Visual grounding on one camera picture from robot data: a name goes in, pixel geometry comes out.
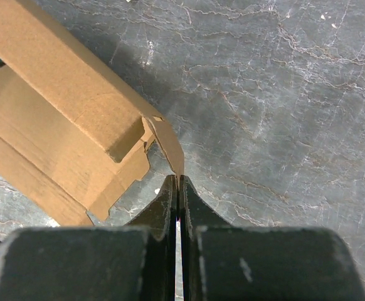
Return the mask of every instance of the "cardboard flap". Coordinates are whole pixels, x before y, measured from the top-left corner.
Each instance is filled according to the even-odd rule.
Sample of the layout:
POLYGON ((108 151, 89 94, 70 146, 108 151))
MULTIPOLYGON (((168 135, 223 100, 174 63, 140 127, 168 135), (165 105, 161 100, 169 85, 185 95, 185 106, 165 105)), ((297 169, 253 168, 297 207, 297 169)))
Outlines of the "cardboard flap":
POLYGON ((179 179, 184 174, 184 152, 171 124, 156 116, 146 116, 145 119, 154 133, 156 142, 159 144, 164 157, 169 162, 171 170, 179 179))

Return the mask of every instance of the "gray marble surface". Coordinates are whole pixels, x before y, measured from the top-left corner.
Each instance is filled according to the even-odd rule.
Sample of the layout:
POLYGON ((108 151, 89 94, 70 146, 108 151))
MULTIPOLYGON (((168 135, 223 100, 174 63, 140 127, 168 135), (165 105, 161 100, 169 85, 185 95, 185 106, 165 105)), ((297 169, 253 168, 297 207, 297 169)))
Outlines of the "gray marble surface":
MULTIPOLYGON (((331 228, 365 285, 365 0, 36 2, 167 116, 217 212, 331 228)), ((157 147, 150 160, 97 224, 155 196, 170 171, 157 147)), ((1 238, 53 224, 0 178, 1 238)))

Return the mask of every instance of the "brown cardboard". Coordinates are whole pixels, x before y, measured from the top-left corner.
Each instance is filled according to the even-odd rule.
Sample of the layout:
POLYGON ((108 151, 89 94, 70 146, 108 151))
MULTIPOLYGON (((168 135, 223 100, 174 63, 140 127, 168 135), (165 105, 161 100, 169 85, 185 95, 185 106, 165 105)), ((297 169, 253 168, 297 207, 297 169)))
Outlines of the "brown cardboard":
POLYGON ((10 182, 18 182, 17 188, 27 191, 28 196, 63 226, 91 225, 86 209, 71 198, 49 177, 34 168, 30 161, 16 152, 0 138, 0 174, 10 182))
POLYGON ((161 114, 32 1, 0 0, 0 58, 117 162, 144 133, 145 117, 183 173, 171 126, 154 120, 161 114))
POLYGON ((8 65, 0 69, 0 156, 23 158, 16 168, 29 177, 15 176, 9 159, 0 158, 0 173, 60 224, 87 221, 79 209, 70 220, 54 213, 48 203, 61 208, 59 195, 67 208, 105 219, 149 170, 153 134, 183 174, 183 152, 164 117, 31 1, 0 0, 0 58, 8 65), (33 192, 50 181, 44 196, 33 192))

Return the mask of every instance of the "black plastic part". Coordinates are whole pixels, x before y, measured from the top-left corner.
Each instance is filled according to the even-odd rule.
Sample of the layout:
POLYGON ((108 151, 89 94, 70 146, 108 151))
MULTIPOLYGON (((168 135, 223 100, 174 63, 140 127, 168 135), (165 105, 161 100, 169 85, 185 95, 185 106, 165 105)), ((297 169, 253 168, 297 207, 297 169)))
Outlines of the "black plastic part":
POLYGON ((167 176, 119 228, 17 231, 0 245, 0 300, 174 300, 176 218, 184 299, 365 301, 345 243, 322 228, 235 228, 167 176))

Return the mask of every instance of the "cardboard box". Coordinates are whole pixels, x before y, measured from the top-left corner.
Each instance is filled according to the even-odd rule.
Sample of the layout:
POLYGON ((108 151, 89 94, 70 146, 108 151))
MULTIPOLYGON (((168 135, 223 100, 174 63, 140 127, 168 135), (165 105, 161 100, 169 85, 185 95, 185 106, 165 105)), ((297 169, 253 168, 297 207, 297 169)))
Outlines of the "cardboard box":
POLYGON ((0 174, 59 224, 91 224, 149 170, 154 139, 171 169, 171 125, 31 1, 0 0, 0 174))

